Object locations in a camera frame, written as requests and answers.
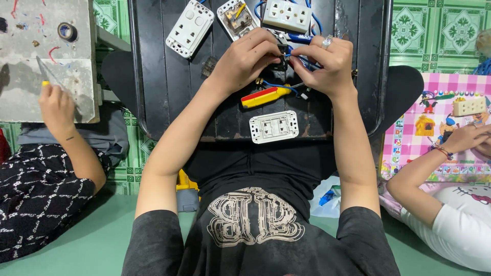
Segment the black electrical tape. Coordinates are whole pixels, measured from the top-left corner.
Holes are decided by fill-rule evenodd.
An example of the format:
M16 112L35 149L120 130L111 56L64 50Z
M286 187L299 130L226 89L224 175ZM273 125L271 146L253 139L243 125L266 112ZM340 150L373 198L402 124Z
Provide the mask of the black electrical tape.
M79 33L77 32L77 29L66 23L62 22L60 25L58 25L58 36L61 37L61 39L66 40L68 42L74 42Z

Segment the person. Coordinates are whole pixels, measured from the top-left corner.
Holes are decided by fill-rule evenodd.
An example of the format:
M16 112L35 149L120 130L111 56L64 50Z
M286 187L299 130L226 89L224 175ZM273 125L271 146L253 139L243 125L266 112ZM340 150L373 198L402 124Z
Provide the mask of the person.
M46 85L39 107L45 125L23 123L19 150L0 165L0 263L68 230L128 150L123 114L114 105L99 108L100 123L74 124L70 94Z
M353 44L333 38L322 48L324 40L315 36L292 50L290 60L306 86L331 99L333 144L198 144L221 102L280 62L275 38L255 28L232 43L152 151L123 276L400 274L380 218L374 161L351 77ZM310 72L298 55L324 68ZM421 90L413 93L414 102ZM183 167L201 196L185 245L175 187ZM336 169L343 196L332 237L309 224L308 200Z
M471 148L491 155L491 125L456 129L436 149L405 165L386 184L381 204L434 252L470 269L491 272L491 187L424 183L448 159Z

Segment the silver ring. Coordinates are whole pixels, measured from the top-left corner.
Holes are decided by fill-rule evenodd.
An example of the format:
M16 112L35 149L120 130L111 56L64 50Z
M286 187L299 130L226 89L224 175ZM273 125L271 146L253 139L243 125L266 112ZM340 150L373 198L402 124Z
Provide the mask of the silver ring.
M327 50L329 45L332 43L332 34L328 35L324 40L322 41L322 49Z

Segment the black t-shirt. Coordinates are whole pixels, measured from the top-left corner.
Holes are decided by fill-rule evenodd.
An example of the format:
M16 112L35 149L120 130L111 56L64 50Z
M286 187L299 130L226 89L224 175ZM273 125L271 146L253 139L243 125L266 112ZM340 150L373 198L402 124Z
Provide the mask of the black t-shirt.
M345 210L334 238L272 191L250 187L218 196L198 212L185 245L175 213L157 210L139 216L122 275L400 273L375 212L363 207Z

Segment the white plastic bag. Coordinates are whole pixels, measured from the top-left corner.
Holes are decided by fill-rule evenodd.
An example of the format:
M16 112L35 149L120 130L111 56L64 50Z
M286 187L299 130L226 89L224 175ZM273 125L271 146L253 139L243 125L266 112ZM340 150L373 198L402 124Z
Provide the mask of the white plastic bag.
M341 197L335 196L323 206L319 205L321 198L331 190L332 186L339 185L339 177L331 176L321 181L320 185L314 190L314 198L309 201L310 215L324 218L338 218L341 204Z

